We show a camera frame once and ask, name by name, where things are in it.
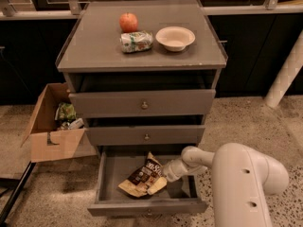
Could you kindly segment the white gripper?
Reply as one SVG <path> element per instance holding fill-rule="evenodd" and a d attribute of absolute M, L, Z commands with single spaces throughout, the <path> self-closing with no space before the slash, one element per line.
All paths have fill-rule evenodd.
<path fill-rule="evenodd" d="M 176 182 L 183 176 L 195 175 L 207 170 L 206 166 L 186 162 L 181 158 L 171 160 L 162 166 L 162 173 L 164 177 L 160 177 L 147 190 L 149 195 L 153 195 L 167 185 L 167 180 L 170 183 Z"/>

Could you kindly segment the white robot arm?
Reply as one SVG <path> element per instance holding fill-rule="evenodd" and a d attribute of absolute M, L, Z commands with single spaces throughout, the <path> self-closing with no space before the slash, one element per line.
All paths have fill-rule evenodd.
<path fill-rule="evenodd" d="M 289 184 L 280 161 L 238 143 L 215 152 L 186 147 L 179 158 L 160 168 L 161 182 L 175 182 L 208 167 L 215 227 L 273 227 L 265 197 L 282 193 Z"/>

